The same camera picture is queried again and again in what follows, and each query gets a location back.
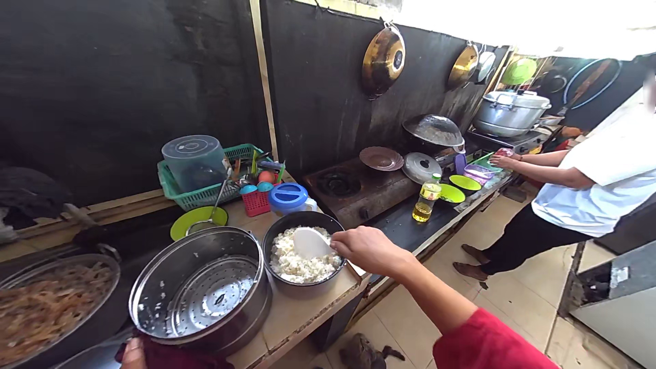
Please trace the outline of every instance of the gray cat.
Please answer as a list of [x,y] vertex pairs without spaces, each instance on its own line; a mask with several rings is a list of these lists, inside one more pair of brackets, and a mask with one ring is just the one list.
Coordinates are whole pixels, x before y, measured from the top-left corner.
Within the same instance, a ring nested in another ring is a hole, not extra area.
[[339,351],[339,357],[348,369],[386,369],[385,359],[390,355],[405,361],[399,351],[389,346],[383,347],[382,352],[374,349],[362,333],[355,334]]

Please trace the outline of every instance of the spoon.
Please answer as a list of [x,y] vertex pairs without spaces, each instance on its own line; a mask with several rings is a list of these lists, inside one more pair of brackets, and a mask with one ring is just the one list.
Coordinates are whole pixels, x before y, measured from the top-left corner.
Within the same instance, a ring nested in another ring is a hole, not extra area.
[[300,227],[294,231],[294,251],[298,256],[308,260],[334,252],[330,248],[330,240],[310,227]]

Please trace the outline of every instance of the gas stove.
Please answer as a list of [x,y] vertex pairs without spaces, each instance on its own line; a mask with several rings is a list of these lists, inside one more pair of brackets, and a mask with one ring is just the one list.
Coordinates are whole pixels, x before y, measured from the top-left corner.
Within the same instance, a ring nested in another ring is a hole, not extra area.
[[419,192],[403,171],[378,171],[359,158],[303,177],[315,200],[344,228],[354,228]]
[[513,149],[518,154],[528,153],[540,146],[549,136],[548,133],[535,129],[515,137],[498,137],[489,133],[483,133],[476,128],[467,131],[467,139],[475,141],[480,148],[486,151],[497,151],[502,147],[507,147]]

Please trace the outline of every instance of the red utensil holder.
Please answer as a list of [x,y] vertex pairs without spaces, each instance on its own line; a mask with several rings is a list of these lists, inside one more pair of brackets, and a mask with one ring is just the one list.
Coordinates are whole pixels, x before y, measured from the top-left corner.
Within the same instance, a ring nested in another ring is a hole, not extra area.
[[246,207],[246,215],[254,217],[255,215],[264,214],[271,211],[269,206],[269,192],[253,191],[249,194],[241,195]]

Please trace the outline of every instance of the cooked white rice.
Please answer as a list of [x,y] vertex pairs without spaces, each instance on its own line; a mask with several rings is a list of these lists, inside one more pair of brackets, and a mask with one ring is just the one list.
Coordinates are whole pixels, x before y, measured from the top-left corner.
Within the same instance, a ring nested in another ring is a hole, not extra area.
[[[303,259],[294,251],[294,232],[298,227],[287,229],[274,238],[271,247],[271,269],[285,280],[294,283],[319,282],[328,278],[342,263],[336,252],[310,260]],[[330,241],[324,228],[314,227]]]

